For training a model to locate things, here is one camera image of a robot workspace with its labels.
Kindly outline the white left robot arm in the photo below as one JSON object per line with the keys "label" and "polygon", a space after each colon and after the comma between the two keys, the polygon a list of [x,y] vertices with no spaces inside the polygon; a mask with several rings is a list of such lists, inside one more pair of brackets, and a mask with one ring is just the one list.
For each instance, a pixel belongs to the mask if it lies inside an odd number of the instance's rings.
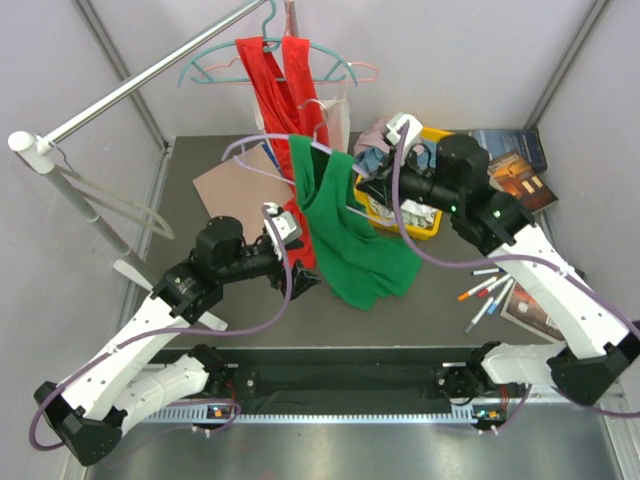
{"label": "white left robot arm", "polygon": [[172,339],[192,330],[223,298],[225,285],[265,277],[290,301],[318,277],[289,254],[303,247],[294,216],[269,205],[262,233],[247,243],[241,222],[211,219],[188,258],[168,269],[127,324],[80,371],[35,392],[39,418],[83,466],[111,454],[138,423],[193,395],[232,402],[228,366],[196,345],[161,370],[139,373]]}

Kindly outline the green tank top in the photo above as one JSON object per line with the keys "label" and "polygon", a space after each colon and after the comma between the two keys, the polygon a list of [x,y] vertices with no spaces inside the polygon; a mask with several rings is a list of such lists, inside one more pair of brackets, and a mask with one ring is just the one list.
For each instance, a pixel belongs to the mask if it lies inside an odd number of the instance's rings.
{"label": "green tank top", "polygon": [[311,138],[288,139],[296,203],[305,217],[317,265],[334,294],[351,307],[405,295],[422,261],[405,242],[376,232],[362,216],[352,185],[350,155],[326,153]]}

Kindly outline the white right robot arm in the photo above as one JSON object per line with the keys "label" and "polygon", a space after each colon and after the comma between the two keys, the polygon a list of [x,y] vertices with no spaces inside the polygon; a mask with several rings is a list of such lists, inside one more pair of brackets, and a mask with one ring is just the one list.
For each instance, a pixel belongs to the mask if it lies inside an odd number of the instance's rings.
{"label": "white right robot arm", "polygon": [[544,384],[581,406],[594,406],[639,355],[639,329],[600,298],[563,260],[532,213],[490,183],[489,153],[472,137],[441,138],[433,164],[422,166],[420,141],[388,138],[389,153],[360,168],[356,187],[396,210],[405,200],[449,215],[454,231],[510,275],[555,322],[554,345],[484,345],[469,362],[466,380],[487,396],[502,384]]}

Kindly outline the lavender plastic hanger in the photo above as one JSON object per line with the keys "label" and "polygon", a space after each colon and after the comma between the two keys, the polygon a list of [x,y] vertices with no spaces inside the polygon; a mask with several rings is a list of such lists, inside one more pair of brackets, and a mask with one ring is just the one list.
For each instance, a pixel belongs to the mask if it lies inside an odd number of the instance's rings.
{"label": "lavender plastic hanger", "polygon": [[[333,150],[329,148],[327,145],[324,145],[317,141],[317,131],[321,126],[326,125],[326,120],[328,119],[325,105],[317,98],[310,98],[305,100],[300,105],[300,108],[304,110],[310,103],[314,103],[318,105],[320,107],[321,114],[322,114],[322,121],[314,127],[314,134],[311,136],[311,146],[316,150],[324,152],[327,155],[331,155],[333,153]],[[271,140],[281,140],[281,141],[288,142],[290,137],[291,137],[291,134],[285,134],[285,133],[259,133],[259,134],[242,137],[241,139],[232,142],[226,147],[226,149],[224,150],[224,153],[222,154],[221,161],[225,162],[230,157],[232,157],[234,162],[237,165],[239,165],[241,168],[254,171],[271,178],[275,178],[276,180],[279,180],[294,186],[295,182],[293,180],[289,180],[283,176],[276,176],[275,174],[270,174],[265,170],[260,170],[257,168],[250,167],[242,160],[242,157],[244,156],[244,152],[245,152],[245,145],[248,143],[251,143],[251,142],[269,143]]]}

